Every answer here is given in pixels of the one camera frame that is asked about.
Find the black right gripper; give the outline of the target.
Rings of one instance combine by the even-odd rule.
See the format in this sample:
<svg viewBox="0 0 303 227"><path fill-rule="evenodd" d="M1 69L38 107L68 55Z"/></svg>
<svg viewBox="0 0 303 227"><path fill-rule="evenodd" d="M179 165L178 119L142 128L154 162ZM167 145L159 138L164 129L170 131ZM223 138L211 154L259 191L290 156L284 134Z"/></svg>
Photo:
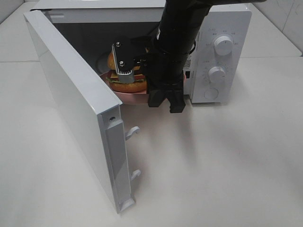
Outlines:
<svg viewBox="0 0 303 227"><path fill-rule="evenodd" d="M148 106L159 107L167 98L170 113L182 113L185 108L182 61L157 49L151 36L139 36L130 41L135 73L143 74L147 80Z"/></svg>

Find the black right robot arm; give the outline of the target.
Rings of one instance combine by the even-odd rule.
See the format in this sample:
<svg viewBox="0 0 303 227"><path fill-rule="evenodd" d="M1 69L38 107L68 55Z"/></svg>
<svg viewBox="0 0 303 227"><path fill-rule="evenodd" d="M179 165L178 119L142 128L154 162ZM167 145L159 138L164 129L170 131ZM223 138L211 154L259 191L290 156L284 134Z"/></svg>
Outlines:
<svg viewBox="0 0 303 227"><path fill-rule="evenodd" d="M245 0L168 0L153 35L131 40L147 78L148 106L171 113L228 99L252 13Z"/></svg>

